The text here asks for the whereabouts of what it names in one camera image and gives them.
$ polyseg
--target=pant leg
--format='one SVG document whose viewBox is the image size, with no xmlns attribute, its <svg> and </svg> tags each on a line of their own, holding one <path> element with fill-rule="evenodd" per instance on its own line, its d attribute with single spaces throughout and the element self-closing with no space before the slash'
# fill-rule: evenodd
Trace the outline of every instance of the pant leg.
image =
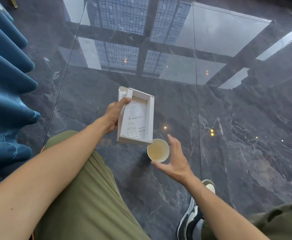
<svg viewBox="0 0 292 240">
<path fill-rule="evenodd" d="M 249 220 L 270 240 L 292 240 L 292 204 L 279 206 L 267 213 L 252 215 Z M 204 221 L 202 226 L 201 238 L 217 240 L 207 221 Z"/>
<path fill-rule="evenodd" d="M 52 137 L 44 149 L 76 133 L 66 131 Z M 61 239 L 149 239 L 121 198 L 112 171 L 96 150 L 36 226 L 35 240 Z"/>
</svg>

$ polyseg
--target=yellow liquid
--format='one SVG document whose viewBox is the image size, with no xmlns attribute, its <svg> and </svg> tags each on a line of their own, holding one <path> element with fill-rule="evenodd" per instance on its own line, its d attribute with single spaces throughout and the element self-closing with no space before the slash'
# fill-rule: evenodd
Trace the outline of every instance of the yellow liquid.
<svg viewBox="0 0 292 240">
<path fill-rule="evenodd" d="M 148 155 L 152 160 L 158 161 L 163 156 L 163 149 L 160 145 L 153 143 L 148 147 Z"/>
</svg>

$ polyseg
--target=curtain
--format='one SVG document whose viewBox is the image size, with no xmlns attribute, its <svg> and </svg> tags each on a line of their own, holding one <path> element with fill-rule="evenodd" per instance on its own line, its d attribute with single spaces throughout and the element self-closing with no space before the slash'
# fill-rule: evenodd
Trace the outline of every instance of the curtain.
<svg viewBox="0 0 292 240">
<path fill-rule="evenodd" d="M 35 65 L 22 52 L 27 40 L 12 22 L 0 5 L 0 170 L 31 157 L 32 149 L 17 143 L 17 133 L 40 117 L 20 100 L 20 95 L 35 90 L 37 83 L 25 74 Z"/>
</svg>

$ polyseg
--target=paper cup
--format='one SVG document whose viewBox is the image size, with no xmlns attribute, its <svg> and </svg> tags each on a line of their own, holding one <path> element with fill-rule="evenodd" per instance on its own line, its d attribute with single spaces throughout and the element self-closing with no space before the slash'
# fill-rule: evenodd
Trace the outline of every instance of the paper cup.
<svg viewBox="0 0 292 240">
<path fill-rule="evenodd" d="M 147 155 L 152 161 L 163 162 L 169 156 L 169 146 L 162 139 L 155 139 L 153 143 L 147 147 Z"/>
</svg>

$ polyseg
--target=white box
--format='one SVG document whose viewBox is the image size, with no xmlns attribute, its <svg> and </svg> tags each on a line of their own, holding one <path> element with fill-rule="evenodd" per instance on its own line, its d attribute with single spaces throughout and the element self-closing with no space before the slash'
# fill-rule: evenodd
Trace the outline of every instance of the white box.
<svg viewBox="0 0 292 240">
<path fill-rule="evenodd" d="M 135 90 L 133 88 L 119 87 L 118 101 L 123 97 L 132 98 L 129 104 L 126 104 L 118 118 L 117 142 L 135 143 L 140 145 L 150 145 L 153 142 L 153 124 L 154 124 L 154 96 Z M 128 136 L 128 128 L 138 130 L 137 138 Z"/>
</svg>

